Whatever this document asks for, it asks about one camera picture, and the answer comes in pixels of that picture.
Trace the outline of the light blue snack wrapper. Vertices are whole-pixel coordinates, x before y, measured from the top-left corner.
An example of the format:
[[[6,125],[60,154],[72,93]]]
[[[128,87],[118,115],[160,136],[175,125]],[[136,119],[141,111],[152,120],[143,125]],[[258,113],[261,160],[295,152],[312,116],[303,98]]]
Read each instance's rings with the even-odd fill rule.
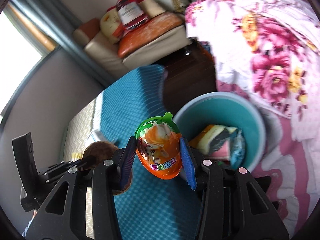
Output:
[[[246,142],[242,134],[242,130],[237,128],[230,137],[229,141],[230,157],[229,163],[230,168],[236,170],[239,168],[245,158]]]

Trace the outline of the orange jelly cup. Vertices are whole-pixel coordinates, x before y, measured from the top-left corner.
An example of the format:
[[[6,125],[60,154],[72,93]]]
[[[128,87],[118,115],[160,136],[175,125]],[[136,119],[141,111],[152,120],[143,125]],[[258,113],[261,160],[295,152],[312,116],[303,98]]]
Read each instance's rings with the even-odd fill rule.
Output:
[[[136,154],[142,165],[159,179],[175,178],[182,169],[180,130],[166,112],[144,120],[136,129]]]

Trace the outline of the teal round trash bin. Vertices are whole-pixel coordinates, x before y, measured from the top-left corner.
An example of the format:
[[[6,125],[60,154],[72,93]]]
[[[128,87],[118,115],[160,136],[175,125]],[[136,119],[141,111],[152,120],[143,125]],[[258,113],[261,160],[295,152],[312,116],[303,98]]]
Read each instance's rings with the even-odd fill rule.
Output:
[[[266,146],[266,128],[257,108],[243,97],[229,92],[203,94],[186,103],[173,117],[188,140],[208,125],[240,128],[246,143],[242,166],[249,172],[257,167]]]

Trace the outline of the teal and beige bed mat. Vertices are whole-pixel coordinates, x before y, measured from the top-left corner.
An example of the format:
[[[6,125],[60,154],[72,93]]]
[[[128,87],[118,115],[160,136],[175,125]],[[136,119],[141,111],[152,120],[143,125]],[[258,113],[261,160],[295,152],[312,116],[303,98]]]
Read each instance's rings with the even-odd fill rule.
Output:
[[[136,68],[100,93],[68,124],[63,161],[85,157],[94,142],[108,144],[105,158],[130,139],[135,160],[124,192],[114,195],[123,239],[194,239],[201,202],[181,178],[182,131],[163,105],[163,66]]]

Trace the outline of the beige leather sofa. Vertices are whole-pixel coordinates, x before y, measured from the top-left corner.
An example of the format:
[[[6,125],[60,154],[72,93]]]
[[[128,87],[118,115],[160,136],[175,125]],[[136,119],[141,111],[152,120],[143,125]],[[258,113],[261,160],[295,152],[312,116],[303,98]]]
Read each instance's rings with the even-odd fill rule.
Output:
[[[148,21],[126,31],[116,7],[73,31],[75,42],[100,67],[120,78],[129,71],[156,61],[191,44],[184,17],[165,10],[154,0],[129,0],[148,16]]]

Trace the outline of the floral pink quilt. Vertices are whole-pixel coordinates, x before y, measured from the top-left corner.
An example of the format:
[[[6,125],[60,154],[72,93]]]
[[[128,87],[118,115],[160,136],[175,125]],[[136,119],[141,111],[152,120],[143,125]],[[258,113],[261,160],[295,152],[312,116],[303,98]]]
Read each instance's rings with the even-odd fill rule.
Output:
[[[210,46],[217,89],[263,115],[253,174],[271,178],[267,196],[293,236],[319,200],[319,19],[308,0],[196,0],[185,21]]]

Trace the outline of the grey window curtain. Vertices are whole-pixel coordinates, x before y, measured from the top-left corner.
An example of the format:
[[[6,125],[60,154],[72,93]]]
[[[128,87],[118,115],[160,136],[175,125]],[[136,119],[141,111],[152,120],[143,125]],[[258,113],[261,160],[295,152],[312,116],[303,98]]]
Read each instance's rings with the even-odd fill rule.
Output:
[[[60,0],[10,0],[33,24],[51,37],[86,72],[104,87],[116,79],[91,59],[72,37],[81,21]]]

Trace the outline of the yellow plush pillow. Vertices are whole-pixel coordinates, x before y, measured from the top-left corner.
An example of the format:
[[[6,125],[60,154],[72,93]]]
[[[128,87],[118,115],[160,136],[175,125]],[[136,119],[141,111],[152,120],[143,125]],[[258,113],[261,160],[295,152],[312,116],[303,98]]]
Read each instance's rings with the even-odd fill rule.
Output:
[[[120,41],[124,34],[124,27],[119,18],[116,7],[111,7],[100,20],[100,30],[111,44]]]

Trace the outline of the orange sofa cushion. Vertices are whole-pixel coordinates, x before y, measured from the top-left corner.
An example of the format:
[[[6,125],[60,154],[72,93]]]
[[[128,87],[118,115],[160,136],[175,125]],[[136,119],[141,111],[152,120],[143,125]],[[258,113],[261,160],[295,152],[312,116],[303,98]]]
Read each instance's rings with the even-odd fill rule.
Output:
[[[119,41],[118,56],[123,59],[182,24],[181,17],[172,12],[164,12],[141,27],[128,32]]]

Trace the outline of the red white gift bag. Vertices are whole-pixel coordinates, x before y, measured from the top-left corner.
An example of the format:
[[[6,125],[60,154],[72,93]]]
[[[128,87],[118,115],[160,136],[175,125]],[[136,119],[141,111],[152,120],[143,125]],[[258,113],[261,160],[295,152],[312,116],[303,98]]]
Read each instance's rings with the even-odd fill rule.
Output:
[[[118,0],[116,9],[126,31],[132,31],[150,20],[137,0]]]

